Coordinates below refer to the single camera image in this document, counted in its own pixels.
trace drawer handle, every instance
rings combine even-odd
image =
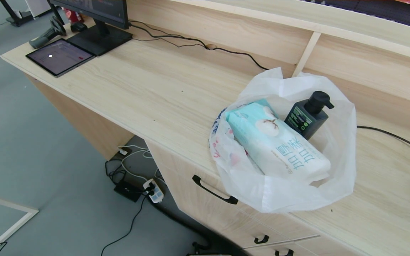
[[[275,251],[275,256],[280,256],[279,251]],[[288,253],[284,256],[293,256],[293,251],[291,249],[289,249]]]
[[[261,241],[259,241],[259,238],[254,238],[254,243],[256,244],[256,245],[260,245],[260,244],[264,244],[264,243],[267,243],[268,242],[268,238],[270,238],[268,235],[264,235],[263,236],[263,239],[261,240]]]
[[[194,176],[192,177],[192,180],[193,180],[199,187],[203,188],[205,191],[207,191],[208,193],[211,193],[211,194],[214,195],[215,197],[217,197],[217,198],[223,200],[224,202],[229,203],[229,204],[237,204],[237,203],[238,203],[238,199],[234,198],[233,196],[230,196],[230,197],[227,198],[227,199],[226,199],[226,198],[222,198],[221,196],[218,196],[217,194],[215,194],[215,193],[213,193],[212,191],[210,191],[208,188],[205,188],[205,187],[200,183],[200,181],[202,180],[202,178],[200,178],[199,176],[194,175]]]

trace pump dispenser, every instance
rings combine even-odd
[[[322,110],[325,106],[329,109],[335,107],[330,102],[330,96],[321,91],[313,92],[309,99],[293,105],[284,122],[305,139],[309,139],[328,119],[328,115]]]

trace white plastic bag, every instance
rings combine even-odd
[[[234,140],[225,111],[266,98],[284,120],[295,102],[308,99],[314,91],[326,92],[335,105],[324,109],[329,118],[309,140],[330,160],[330,176],[305,185],[256,171],[244,148]],[[255,76],[237,101],[219,114],[210,133],[210,151],[227,193],[243,203],[264,213],[314,210],[352,193],[356,129],[355,106],[332,81],[306,73],[283,79],[281,69],[275,68]]]

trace bottle label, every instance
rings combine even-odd
[[[288,125],[299,134],[302,134],[312,123],[311,119],[299,107],[294,107],[287,118]]]

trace tablet screen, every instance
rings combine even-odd
[[[64,39],[59,39],[31,52],[26,57],[54,76],[59,76],[93,58],[94,55]]]

